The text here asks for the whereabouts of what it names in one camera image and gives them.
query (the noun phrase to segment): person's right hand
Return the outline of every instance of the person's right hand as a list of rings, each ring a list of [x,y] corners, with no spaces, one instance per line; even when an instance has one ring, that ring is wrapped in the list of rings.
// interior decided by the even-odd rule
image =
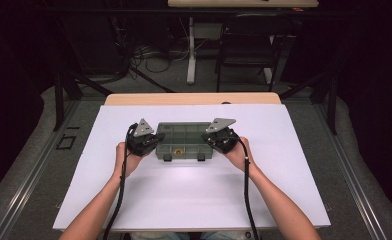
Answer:
[[[248,139],[245,137],[240,137],[240,140],[242,140],[243,144],[245,144],[245,146],[246,146],[246,150],[248,152],[249,161],[250,161],[249,166],[251,168],[256,167],[255,161],[253,160],[253,157],[252,157],[252,152],[250,151]],[[224,154],[224,156],[226,156],[235,167],[244,171],[244,169],[245,169],[245,151],[244,151],[243,146],[240,142],[238,142],[236,144],[236,146],[231,151]]]

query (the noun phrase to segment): handheld controller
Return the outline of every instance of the handheld controller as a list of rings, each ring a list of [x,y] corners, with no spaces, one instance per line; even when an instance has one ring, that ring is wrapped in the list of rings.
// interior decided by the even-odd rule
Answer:
[[[235,122],[234,119],[216,118],[201,137],[213,149],[226,154],[239,141],[239,136],[228,127]]]
[[[131,125],[127,132],[128,150],[139,157],[150,153],[165,136],[164,134],[154,135],[153,132],[152,127],[144,119],[141,119],[138,124]]]

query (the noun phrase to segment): power cord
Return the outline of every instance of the power cord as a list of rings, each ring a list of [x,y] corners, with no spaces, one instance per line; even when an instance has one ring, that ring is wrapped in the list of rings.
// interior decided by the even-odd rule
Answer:
[[[136,127],[136,124],[133,124],[130,126],[130,128],[128,129],[127,132],[127,136],[125,139],[126,145],[128,145],[128,136],[131,134],[131,131],[133,131]],[[131,154],[127,154],[127,149],[128,146],[125,146],[124,149],[124,161],[122,162],[122,171],[121,171],[121,182],[120,182],[120,187],[119,187],[119,196],[118,196],[118,201],[117,201],[117,205],[115,207],[115,211],[112,214],[111,220],[108,223],[108,226],[106,226],[105,229],[105,233],[103,234],[103,239],[107,240],[108,236],[109,236],[109,232],[111,231],[112,225],[114,224],[115,218],[118,215],[119,209],[121,208],[121,204],[122,204],[122,199],[124,197],[124,185],[125,185],[125,171],[127,170],[127,158],[128,156]]]
[[[250,209],[250,202],[249,202],[249,155],[248,155],[248,150],[246,149],[245,144],[243,141],[239,138],[238,141],[242,144],[243,146],[243,151],[245,152],[245,190],[244,190],[244,195],[245,195],[245,204],[246,204],[246,211],[248,212],[249,216],[249,221],[250,221],[250,226],[252,228],[252,232],[254,234],[255,240],[258,240],[258,232],[256,231],[256,226],[255,226],[255,221],[253,220],[252,216],[252,211]]]

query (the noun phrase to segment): person's left hand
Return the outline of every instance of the person's left hand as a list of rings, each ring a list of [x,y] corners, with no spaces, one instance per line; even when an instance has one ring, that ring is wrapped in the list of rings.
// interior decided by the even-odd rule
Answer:
[[[126,144],[125,142],[118,143],[116,147],[116,160],[115,160],[115,169],[114,173],[112,174],[113,177],[120,177],[122,172],[122,163],[124,162],[124,154],[125,154]],[[137,166],[139,165],[140,161],[144,158],[136,156],[134,154],[130,154],[127,157],[127,167],[125,170],[125,177],[127,178],[134,170],[136,170]]]

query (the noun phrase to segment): forearm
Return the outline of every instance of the forearm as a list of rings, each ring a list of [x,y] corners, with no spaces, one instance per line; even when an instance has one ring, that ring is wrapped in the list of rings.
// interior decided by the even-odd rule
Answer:
[[[68,226],[61,239],[96,239],[108,216],[119,185],[120,178],[114,175]]]
[[[251,166],[250,178],[259,189],[278,228],[286,239],[320,239],[302,210],[275,186],[256,165]]]

